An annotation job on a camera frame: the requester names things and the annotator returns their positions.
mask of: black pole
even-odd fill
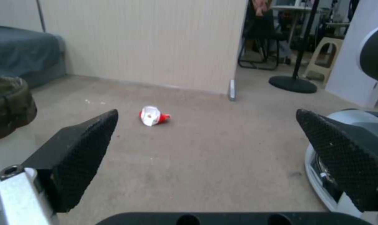
[[[308,19],[306,32],[304,34],[303,43],[302,43],[300,50],[298,52],[298,55],[297,55],[296,66],[294,67],[293,76],[292,76],[292,78],[294,80],[298,79],[298,70],[300,69],[301,61],[303,60],[304,51],[306,50],[307,45],[308,45],[308,37],[310,36],[311,27],[312,27],[312,24],[313,24],[313,20],[315,18],[315,13],[316,13],[316,10],[318,8],[318,5],[319,5],[319,0],[315,0],[314,4],[312,6],[310,18]]]
[[[293,91],[298,93],[315,93],[317,87],[310,81],[299,79],[298,70],[300,69],[301,60],[303,59],[304,51],[307,48],[308,37],[310,35],[313,20],[315,18],[315,13],[319,4],[319,0],[315,0],[312,6],[310,18],[307,23],[306,32],[304,34],[304,40],[298,51],[298,56],[296,60],[296,66],[294,67],[293,75],[289,76],[274,76],[269,79],[269,83],[277,88]]]

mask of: white table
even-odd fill
[[[286,12],[293,12],[294,13],[294,19],[292,28],[290,29],[290,35],[289,35],[289,46],[291,45],[293,41],[293,35],[294,31],[296,30],[296,25],[298,23],[298,19],[300,18],[300,15],[304,12],[310,12],[312,7],[304,7],[304,6],[272,6],[271,9],[273,10],[279,10],[279,11],[286,11]]]

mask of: white cabinet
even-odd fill
[[[360,1],[325,88],[360,107],[373,108],[378,100],[378,81],[361,71],[356,62],[363,39],[376,27],[378,0]]]

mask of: green bag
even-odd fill
[[[29,124],[37,108],[28,84],[19,77],[0,77],[0,139]]]

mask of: chair leg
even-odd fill
[[[279,65],[279,41],[278,40],[276,40],[276,46],[277,46],[277,49],[276,49],[276,64],[273,67],[260,67],[260,66],[256,65],[256,63],[265,63],[266,62],[266,60],[269,57],[269,47],[268,47],[267,53],[264,54],[265,58],[264,58],[263,61],[259,62],[259,61],[253,61],[253,60],[242,60],[242,53],[243,53],[245,44],[246,44],[246,40],[244,41],[244,43],[242,45],[242,48],[240,50],[239,57],[238,57],[238,64],[239,64],[240,67],[248,68],[248,69],[257,69],[257,70],[275,70],[278,67],[278,65]]]
[[[240,67],[243,67],[243,68],[246,68],[245,65],[242,65],[241,64],[241,59],[242,59],[242,54],[243,54],[243,51],[244,51],[244,47],[246,46],[246,39],[244,39],[243,41],[243,44],[242,44],[242,48],[240,49],[240,52],[239,52],[239,57],[238,57],[238,64]]]

